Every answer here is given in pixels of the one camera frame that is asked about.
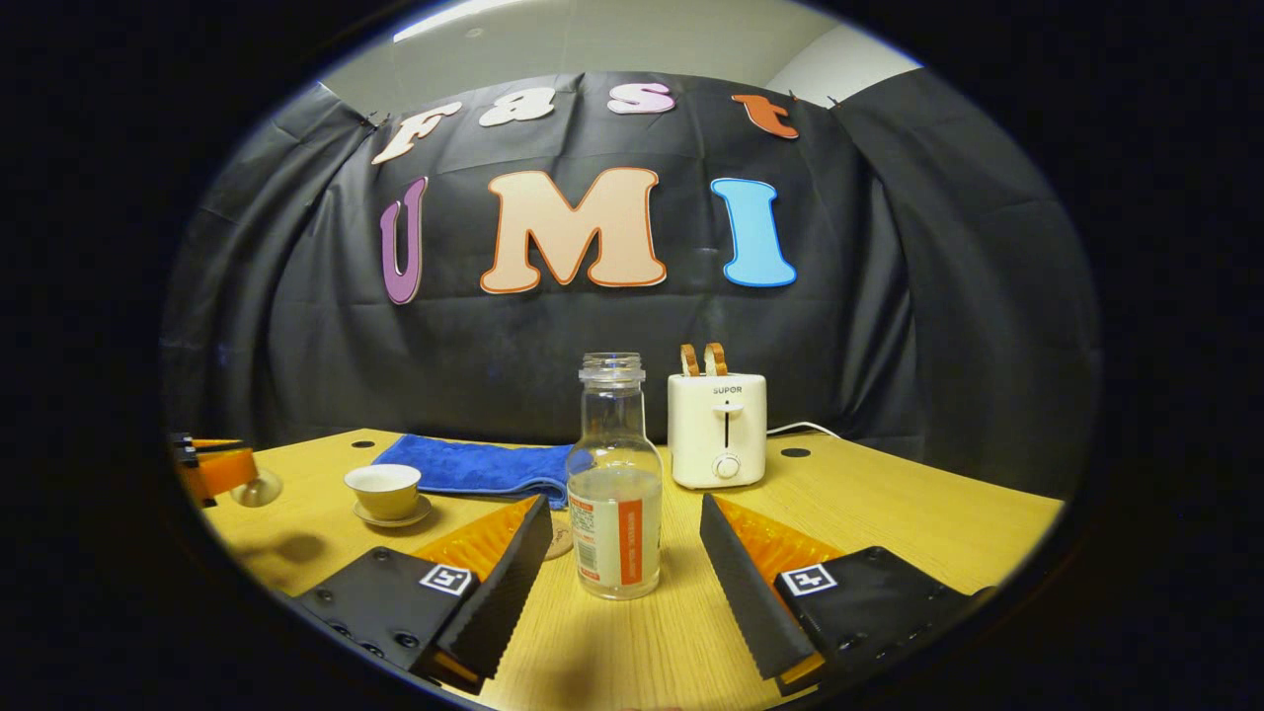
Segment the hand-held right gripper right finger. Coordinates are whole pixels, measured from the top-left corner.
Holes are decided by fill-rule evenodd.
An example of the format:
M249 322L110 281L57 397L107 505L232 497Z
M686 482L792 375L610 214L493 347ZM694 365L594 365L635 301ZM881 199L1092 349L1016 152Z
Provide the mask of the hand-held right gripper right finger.
M889 674L988 601L884 547L846 553L707 495L700 536L758 674L789 696Z

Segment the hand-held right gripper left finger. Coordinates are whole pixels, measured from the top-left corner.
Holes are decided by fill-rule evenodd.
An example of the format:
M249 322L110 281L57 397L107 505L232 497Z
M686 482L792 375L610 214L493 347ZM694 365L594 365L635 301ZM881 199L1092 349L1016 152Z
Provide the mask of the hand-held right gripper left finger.
M536 495L412 554L375 547L296 603L374 657L477 695L501 665L552 536L549 500Z

